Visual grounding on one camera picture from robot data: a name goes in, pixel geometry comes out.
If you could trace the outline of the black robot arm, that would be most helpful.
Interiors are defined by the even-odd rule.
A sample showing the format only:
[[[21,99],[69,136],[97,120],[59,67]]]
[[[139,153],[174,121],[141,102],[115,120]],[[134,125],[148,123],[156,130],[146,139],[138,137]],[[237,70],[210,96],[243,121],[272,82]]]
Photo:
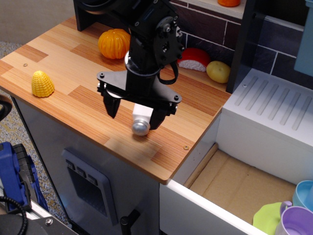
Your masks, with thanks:
[[[184,50],[178,15],[167,0],[76,0],[77,28],[84,30],[108,14],[129,29],[130,48],[125,71],[99,72],[97,90],[109,116],[115,117],[121,100],[152,109],[147,125],[157,129],[173,115],[181,96],[170,89],[176,79],[163,80],[160,72],[172,67],[178,76],[177,60]]]

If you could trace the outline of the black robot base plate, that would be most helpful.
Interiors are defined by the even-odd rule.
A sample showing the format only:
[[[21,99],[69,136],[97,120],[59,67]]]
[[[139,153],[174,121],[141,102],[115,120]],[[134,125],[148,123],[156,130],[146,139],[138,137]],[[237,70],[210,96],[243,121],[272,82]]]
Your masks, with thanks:
[[[53,217],[29,219],[27,227],[20,233],[23,219],[21,215],[7,214],[0,216],[1,235],[76,235],[77,233]]]

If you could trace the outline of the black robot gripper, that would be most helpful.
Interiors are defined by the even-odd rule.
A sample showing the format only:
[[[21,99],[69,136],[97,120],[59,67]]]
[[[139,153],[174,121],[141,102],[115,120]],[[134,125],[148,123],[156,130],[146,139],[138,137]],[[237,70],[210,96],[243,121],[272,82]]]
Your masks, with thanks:
[[[151,73],[142,72],[132,62],[131,56],[125,57],[125,71],[101,71],[97,74],[97,90],[103,96],[107,114],[115,118],[122,99],[153,108],[150,118],[150,129],[156,130],[166,116],[174,115],[181,96],[168,86],[178,78],[177,59],[179,53],[170,63],[174,72],[171,80],[160,78],[160,69]]]

